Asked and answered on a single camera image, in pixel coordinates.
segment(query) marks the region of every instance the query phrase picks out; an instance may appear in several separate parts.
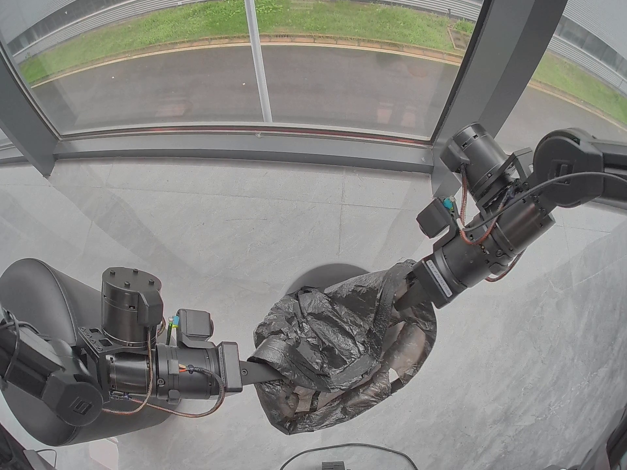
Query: gray metal frame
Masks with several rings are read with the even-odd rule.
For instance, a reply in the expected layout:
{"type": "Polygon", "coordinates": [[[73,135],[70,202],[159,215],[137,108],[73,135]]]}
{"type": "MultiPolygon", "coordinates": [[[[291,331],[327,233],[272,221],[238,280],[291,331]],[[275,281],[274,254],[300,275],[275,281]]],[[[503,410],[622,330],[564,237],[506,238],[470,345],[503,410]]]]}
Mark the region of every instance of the gray metal frame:
{"type": "Polygon", "coordinates": [[[440,160],[450,137],[478,121],[497,135],[534,74],[568,0],[486,0],[433,137],[434,196],[458,179],[440,160]]]}
{"type": "MultiPolygon", "coordinates": [[[[474,121],[481,122],[492,134],[498,133],[544,54],[566,1],[484,2],[468,53],[432,138],[433,148],[419,142],[395,144],[389,140],[368,140],[367,135],[360,139],[358,134],[356,137],[329,137],[264,133],[258,137],[254,133],[226,131],[210,134],[181,131],[176,136],[171,133],[99,133],[101,137],[91,135],[59,141],[3,51],[0,128],[16,149],[0,149],[0,163],[25,158],[47,176],[57,159],[88,157],[173,156],[307,162],[430,172],[434,193],[448,195],[459,186],[439,159],[448,138],[474,121]]],[[[248,0],[247,13],[253,16],[249,21],[253,40],[258,36],[254,0],[248,0]]],[[[263,89],[262,61],[255,61],[255,70],[260,101],[264,106],[265,99],[270,119],[267,89],[263,89]]]]}

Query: black plastic bag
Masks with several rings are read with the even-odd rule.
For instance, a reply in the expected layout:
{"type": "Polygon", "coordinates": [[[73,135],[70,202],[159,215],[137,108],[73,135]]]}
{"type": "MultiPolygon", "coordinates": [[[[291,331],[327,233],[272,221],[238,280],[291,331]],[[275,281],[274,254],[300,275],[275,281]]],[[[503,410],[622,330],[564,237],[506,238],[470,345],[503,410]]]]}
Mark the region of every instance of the black plastic bag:
{"type": "Polygon", "coordinates": [[[394,293],[414,261],[324,290],[303,288],[276,303],[255,329],[250,360],[286,381],[256,384],[263,410],[286,434],[348,421],[411,380],[436,336],[431,303],[402,312],[394,293]],[[390,370],[397,379],[390,381],[390,370]]]}

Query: robotic arm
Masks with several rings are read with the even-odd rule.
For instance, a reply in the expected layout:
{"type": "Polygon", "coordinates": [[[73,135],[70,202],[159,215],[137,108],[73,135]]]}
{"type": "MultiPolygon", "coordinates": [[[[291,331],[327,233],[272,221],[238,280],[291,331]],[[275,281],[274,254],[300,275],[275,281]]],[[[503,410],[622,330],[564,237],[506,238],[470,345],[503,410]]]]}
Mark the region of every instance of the robotic arm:
{"type": "MultiPolygon", "coordinates": [[[[482,279],[502,278],[553,225],[556,206],[597,197],[627,200],[627,146],[579,129],[546,135],[533,155],[523,149],[507,156],[475,123],[452,137],[442,160],[461,174],[464,196],[470,192],[479,213],[464,226],[465,200],[460,215],[450,198],[435,199],[420,212],[418,223],[429,238],[448,231],[396,291],[398,310],[416,301],[442,308],[482,279]]],[[[9,382],[82,427],[101,412],[131,414],[109,409],[115,399],[139,404],[133,412],[151,397],[174,408],[183,398],[218,396],[219,405],[244,385],[282,378],[269,366],[240,362],[236,343],[208,341],[213,322],[205,311],[180,309],[176,346],[157,343],[160,289],[149,273],[109,268],[102,275],[102,321],[78,323],[73,346],[19,322],[0,302],[0,387],[9,382]]]]}

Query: yellow curb line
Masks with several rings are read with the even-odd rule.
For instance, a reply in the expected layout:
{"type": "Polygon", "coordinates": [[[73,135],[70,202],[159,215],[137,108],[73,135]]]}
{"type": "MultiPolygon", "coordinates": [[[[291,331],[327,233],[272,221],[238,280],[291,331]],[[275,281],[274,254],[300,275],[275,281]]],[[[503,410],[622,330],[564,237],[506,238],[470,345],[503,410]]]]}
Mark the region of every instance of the yellow curb line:
{"type": "MultiPolygon", "coordinates": [[[[435,58],[432,56],[427,56],[424,54],[419,54],[419,53],[411,53],[411,52],[405,52],[405,51],[396,51],[396,50],[388,50],[388,49],[384,49],[384,48],[375,48],[375,47],[365,47],[363,45],[345,45],[345,44],[332,44],[332,43],[316,43],[316,42],[262,42],[263,46],[268,46],[268,45],[295,45],[295,46],[307,46],[307,47],[332,47],[332,48],[336,48],[336,49],[350,49],[350,50],[362,50],[362,51],[367,51],[367,52],[372,52],[372,51],[379,51],[379,52],[385,52],[388,54],[396,54],[399,56],[406,56],[406,57],[410,57],[410,58],[420,58],[420,59],[427,59],[428,61],[435,61],[437,63],[445,63],[447,65],[452,65],[452,66],[459,66],[461,64],[461,59],[459,61],[453,61],[451,59],[444,59],[444,58],[435,58]]],[[[188,46],[188,47],[178,47],[178,48],[173,48],[173,49],[167,49],[167,50],[162,50],[162,51],[151,51],[151,52],[146,52],[146,53],[141,53],[141,54],[134,54],[132,56],[125,56],[123,58],[116,58],[116,59],[110,59],[109,61],[104,61],[103,63],[98,63],[97,65],[89,65],[87,67],[84,68],[79,68],[78,70],[73,70],[73,71],[68,71],[67,73],[62,73],[59,74],[57,76],[53,76],[51,78],[47,78],[46,80],[43,80],[42,82],[36,83],[34,85],[31,85],[31,88],[35,88],[35,87],[39,87],[41,85],[44,85],[48,82],[54,82],[55,80],[59,80],[60,78],[64,78],[66,76],[69,76],[71,74],[75,74],[75,73],[81,73],[83,71],[88,71],[88,70],[92,70],[94,68],[99,68],[99,67],[104,67],[107,65],[113,65],[115,63],[121,63],[122,61],[129,61],[131,59],[140,59],[140,58],[147,58],[150,56],[158,56],[161,54],[170,54],[170,53],[174,53],[174,52],[184,52],[184,51],[195,51],[195,50],[203,50],[203,49],[213,49],[213,48],[218,48],[218,47],[242,47],[242,46],[250,46],[250,42],[239,42],[239,43],[219,43],[219,44],[207,44],[207,45],[193,45],[193,46],[188,46]]],[[[612,120],[611,118],[608,118],[602,114],[597,113],[596,111],[588,108],[585,105],[581,105],[579,103],[577,103],[576,101],[569,99],[565,96],[562,96],[552,90],[546,89],[538,84],[535,84],[533,81],[529,82],[529,87],[539,90],[540,92],[544,92],[545,94],[549,94],[553,97],[556,97],[558,99],[561,99],[562,101],[565,101],[567,103],[570,103],[573,106],[576,106],[578,108],[582,108],[583,110],[585,110],[586,112],[596,115],[597,117],[610,122],[612,125],[616,126],[619,129],[625,130],[625,128],[623,127],[623,125],[620,122],[617,122],[615,120],[612,120]]]]}

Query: leather seat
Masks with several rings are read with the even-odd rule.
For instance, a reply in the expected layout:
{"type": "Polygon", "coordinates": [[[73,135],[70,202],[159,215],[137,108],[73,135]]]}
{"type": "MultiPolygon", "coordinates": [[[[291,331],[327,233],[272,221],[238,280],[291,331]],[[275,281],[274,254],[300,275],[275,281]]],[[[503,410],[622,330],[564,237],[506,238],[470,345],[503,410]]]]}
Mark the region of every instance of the leather seat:
{"type": "MultiPolygon", "coordinates": [[[[5,309],[34,325],[40,333],[76,345],[80,326],[100,326],[100,291],[86,286],[37,259],[14,262],[0,276],[0,302],[5,309]]],[[[169,414],[146,407],[134,415],[101,413],[93,423],[73,427],[58,418],[41,400],[9,384],[3,392],[22,427],[49,446],[83,443],[151,427],[169,414]]],[[[163,406],[165,402],[151,402],[163,406]]],[[[113,400],[109,409],[131,411],[136,403],[113,400]]]]}

